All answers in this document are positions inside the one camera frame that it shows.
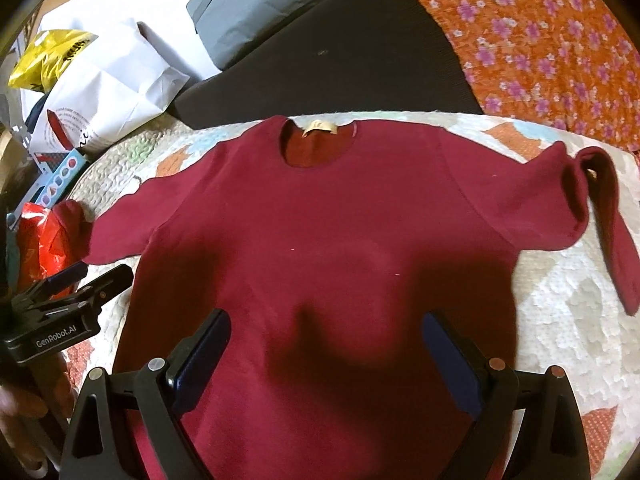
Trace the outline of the person's left hand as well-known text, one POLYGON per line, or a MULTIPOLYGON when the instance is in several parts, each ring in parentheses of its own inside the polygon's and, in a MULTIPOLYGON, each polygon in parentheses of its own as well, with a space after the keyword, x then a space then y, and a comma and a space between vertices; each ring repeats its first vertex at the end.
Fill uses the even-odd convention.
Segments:
POLYGON ((6 380, 1 383, 1 434, 30 476, 43 472, 46 454, 29 435, 23 419, 43 418, 50 408, 56 414, 70 418, 76 400, 64 356, 61 353, 49 356, 41 361, 41 365, 52 380, 50 401, 6 380))

